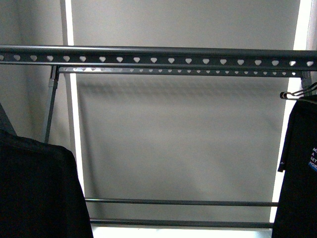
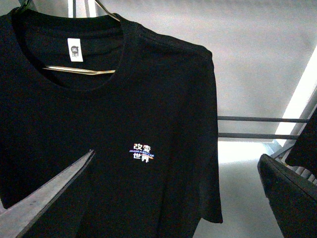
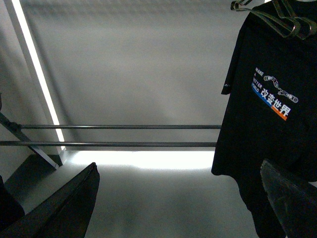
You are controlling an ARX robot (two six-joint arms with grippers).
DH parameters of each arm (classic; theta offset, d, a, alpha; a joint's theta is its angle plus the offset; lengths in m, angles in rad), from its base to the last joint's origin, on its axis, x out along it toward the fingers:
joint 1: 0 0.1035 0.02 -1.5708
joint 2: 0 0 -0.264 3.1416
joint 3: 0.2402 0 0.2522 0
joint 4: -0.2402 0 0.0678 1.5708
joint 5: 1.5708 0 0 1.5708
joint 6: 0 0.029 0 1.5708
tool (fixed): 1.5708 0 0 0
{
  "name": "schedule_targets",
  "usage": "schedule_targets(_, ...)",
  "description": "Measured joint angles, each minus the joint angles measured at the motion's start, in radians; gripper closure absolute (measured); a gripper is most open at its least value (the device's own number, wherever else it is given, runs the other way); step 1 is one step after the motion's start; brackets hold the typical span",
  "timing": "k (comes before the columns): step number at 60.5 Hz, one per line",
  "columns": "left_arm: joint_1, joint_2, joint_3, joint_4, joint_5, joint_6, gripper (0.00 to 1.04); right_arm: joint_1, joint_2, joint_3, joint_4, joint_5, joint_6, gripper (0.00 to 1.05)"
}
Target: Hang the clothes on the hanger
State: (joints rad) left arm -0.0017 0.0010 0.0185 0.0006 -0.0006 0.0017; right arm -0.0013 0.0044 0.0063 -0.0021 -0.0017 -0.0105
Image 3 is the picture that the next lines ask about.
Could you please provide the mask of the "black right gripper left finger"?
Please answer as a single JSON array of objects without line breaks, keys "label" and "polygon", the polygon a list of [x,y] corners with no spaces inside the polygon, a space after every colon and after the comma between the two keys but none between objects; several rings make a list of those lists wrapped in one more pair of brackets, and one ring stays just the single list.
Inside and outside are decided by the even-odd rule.
[{"label": "black right gripper left finger", "polygon": [[2,238],[83,238],[99,189],[100,174],[91,163],[34,210],[4,229]]}]

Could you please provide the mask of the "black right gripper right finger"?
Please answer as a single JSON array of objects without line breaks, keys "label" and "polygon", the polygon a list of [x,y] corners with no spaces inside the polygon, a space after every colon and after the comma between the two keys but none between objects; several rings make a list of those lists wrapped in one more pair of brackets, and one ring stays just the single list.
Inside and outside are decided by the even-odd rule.
[{"label": "black right gripper right finger", "polygon": [[317,236],[317,187],[265,159],[261,178],[269,203],[289,238]]}]

